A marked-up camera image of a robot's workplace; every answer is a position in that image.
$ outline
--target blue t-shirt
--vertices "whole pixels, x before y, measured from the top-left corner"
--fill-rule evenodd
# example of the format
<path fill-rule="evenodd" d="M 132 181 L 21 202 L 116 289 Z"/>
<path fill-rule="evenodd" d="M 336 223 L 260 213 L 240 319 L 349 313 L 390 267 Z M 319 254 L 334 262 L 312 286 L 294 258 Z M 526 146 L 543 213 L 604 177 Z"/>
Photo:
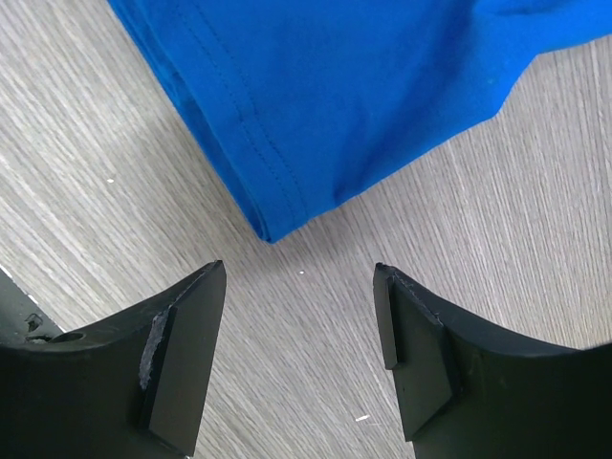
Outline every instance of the blue t-shirt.
<path fill-rule="evenodd" d="M 262 239 L 499 110 L 612 0 L 110 0 Z"/>

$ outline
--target stitching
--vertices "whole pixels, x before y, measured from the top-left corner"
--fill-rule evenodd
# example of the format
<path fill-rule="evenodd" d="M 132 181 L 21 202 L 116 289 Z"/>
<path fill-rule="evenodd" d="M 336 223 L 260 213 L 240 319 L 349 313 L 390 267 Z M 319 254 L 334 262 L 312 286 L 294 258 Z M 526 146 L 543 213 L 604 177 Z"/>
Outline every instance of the stitching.
<path fill-rule="evenodd" d="M 274 152 L 278 156 L 278 159 L 283 163 L 283 165 L 285 166 L 285 168 L 289 172 L 289 175 L 291 176 L 291 178 L 292 178 L 292 180 L 294 182 L 295 189 L 297 190 L 297 194 L 299 195 L 299 199 L 301 201 L 302 207 L 304 208 L 304 210 L 306 210 L 306 208 L 307 208 L 306 207 L 306 200 L 304 199 L 304 195 L 302 193 L 302 190 L 301 190 L 301 188 L 299 186 L 299 183 L 297 181 L 297 178 L 295 177 L 295 174 L 294 174 L 293 170 L 287 165 L 287 161 L 285 160 L 284 156 L 280 152 L 280 149 L 278 148 L 278 146 L 276 146 L 276 143 L 272 141 L 271 136 L 268 133 L 268 130 L 264 127 L 263 123 L 261 122 L 261 118 L 259 116 L 259 111 L 257 110 L 257 105 L 255 104 L 255 101 L 254 101 L 254 99 L 252 97 L 251 90 L 249 88 L 249 85 L 247 84 L 247 78 L 245 77 L 245 74 L 242 72 L 242 69 L 237 64 L 236 59 L 234 58 L 233 54 L 230 52 L 230 49 L 228 48 L 228 46 L 223 41 L 221 41 L 221 37 L 212 28 L 212 25 L 210 24 L 210 22 L 206 18 L 204 12 L 202 11 L 202 7 L 200 7 L 200 4 L 199 3 L 195 3 L 194 6 L 195 6 L 196 11 L 200 14 L 200 17 L 202 18 L 204 23 L 207 25 L 208 29 L 212 33 L 212 36 L 214 36 L 214 38 L 217 40 L 217 43 L 219 43 L 219 45 L 224 49 L 226 54 L 229 56 L 229 60 L 231 60 L 231 62 L 233 63 L 234 67 L 238 71 L 238 75 L 240 76 L 240 80 L 242 81 L 242 85 L 244 86 L 245 90 L 247 91 L 247 95 L 249 97 L 249 101 L 251 102 L 251 105 L 252 105 L 252 108 L 253 108 L 253 114 L 255 116 L 255 120 L 257 121 L 257 124 L 259 125 L 259 128 L 263 132 L 264 138 L 266 139 L 266 141 L 268 142 L 268 144 L 270 145 L 272 150 L 274 150 Z"/>
<path fill-rule="evenodd" d="M 254 143 L 254 140 L 251 136 L 251 133 L 249 132 L 249 130 L 247 129 L 247 126 L 245 124 L 245 120 L 244 120 L 244 116 L 242 114 L 242 112 L 240 111 L 240 108 L 238 106 L 238 102 L 237 102 L 237 97 L 235 96 L 235 94 L 232 92 L 232 90 L 230 89 L 230 85 L 228 84 L 228 81 L 226 80 L 225 76 L 223 75 L 223 73 L 221 72 L 221 69 L 219 68 L 219 65 L 217 64 L 217 62 L 214 60 L 214 58 L 212 57 L 212 54 L 210 53 L 210 51 L 204 46 L 204 43 L 202 42 L 202 40 L 198 37 L 198 35 L 195 33 L 195 31 L 193 31 L 193 29 L 191 28 L 191 26 L 189 26 L 189 24 L 187 24 L 185 17 L 183 15 L 183 12 L 180 11 L 179 9 L 179 3 L 177 2 L 175 9 L 174 9 L 174 14 L 178 13 L 178 16 L 181 20 L 181 22 L 183 23 L 183 25 L 186 27 L 186 29 L 189 31 L 189 33 L 191 33 L 191 36 L 195 39 L 195 41 L 198 43 L 198 45 L 200 46 L 201 50 L 207 55 L 207 58 L 210 60 L 210 62 L 212 63 L 215 71 L 217 72 L 217 75 L 219 76 L 219 78 L 221 79 L 221 82 L 223 83 L 224 87 L 226 88 L 226 91 L 228 92 L 229 95 L 229 99 L 231 100 L 231 103 L 233 104 L 233 108 L 236 111 L 236 114 L 238 115 L 238 120 L 240 121 L 240 126 L 242 127 L 242 130 L 245 133 L 245 137 L 247 138 L 247 140 L 249 141 L 249 145 L 251 146 L 251 148 L 255 151 L 255 153 L 257 154 L 257 157 L 261 160 L 261 162 L 268 168 L 268 171 L 273 175 L 274 179 L 276 180 L 276 183 L 278 184 L 278 186 L 280 187 L 283 196 L 285 197 L 285 204 L 287 205 L 287 209 L 289 210 L 289 212 L 291 213 L 291 217 L 292 217 L 292 222 L 295 225 L 296 224 L 296 219 L 295 219 L 295 213 L 294 213 L 294 209 L 291 206 L 291 200 L 289 199 L 289 195 L 287 193 L 287 189 L 285 188 L 285 186 L 282 185 L 282 182 L 280 181 L 280 179 L 278 178 L 278 175 L 275 173 L 275 171 L 272 169 L 272 167 L 270 166 L 270 164 L 266 161 L 265 157 L 262 155 L 261 151 L 259 151 L 259 148 L 257 148 L 257 146 Z"/>

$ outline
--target blue fabric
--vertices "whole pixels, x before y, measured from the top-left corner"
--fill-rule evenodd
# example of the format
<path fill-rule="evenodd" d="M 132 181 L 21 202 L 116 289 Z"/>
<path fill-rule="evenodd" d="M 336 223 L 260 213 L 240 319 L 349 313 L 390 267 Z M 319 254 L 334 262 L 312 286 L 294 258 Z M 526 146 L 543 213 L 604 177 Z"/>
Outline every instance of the blue fabric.
<path fill-rule="evenodd" d="M 110 0 L 264 240 L 492 117 L 612 0 Z"/>

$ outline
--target white speck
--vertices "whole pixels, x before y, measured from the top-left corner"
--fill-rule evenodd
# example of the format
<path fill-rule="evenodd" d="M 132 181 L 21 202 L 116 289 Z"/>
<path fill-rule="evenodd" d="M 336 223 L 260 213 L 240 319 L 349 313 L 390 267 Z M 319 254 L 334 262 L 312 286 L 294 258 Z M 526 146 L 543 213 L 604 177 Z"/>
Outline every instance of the white speck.
<path fill-rule="evenodd" d="M 12 279 L 11 273 L 9 273 L 4 266 L 0 265 L 0 271 L 6 274 L 9 279 Z"/>

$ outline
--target gray wood-grain surface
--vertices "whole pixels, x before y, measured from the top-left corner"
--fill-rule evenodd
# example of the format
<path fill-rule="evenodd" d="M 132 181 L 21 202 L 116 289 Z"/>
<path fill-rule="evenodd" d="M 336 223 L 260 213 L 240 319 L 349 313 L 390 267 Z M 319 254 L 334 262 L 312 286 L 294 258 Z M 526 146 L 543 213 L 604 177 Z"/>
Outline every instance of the gray wood-grain surface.
<path fill-rule="evenodd" d="M 533 337 L 612 339 L 611 147 L 607 38 L 540 57 L 494 120 L 269 246 L 104 2 L 0 3 L 0 264 L 72 328 L 225 260 L 201 458 L 410 457 L 377 261 Z"/>

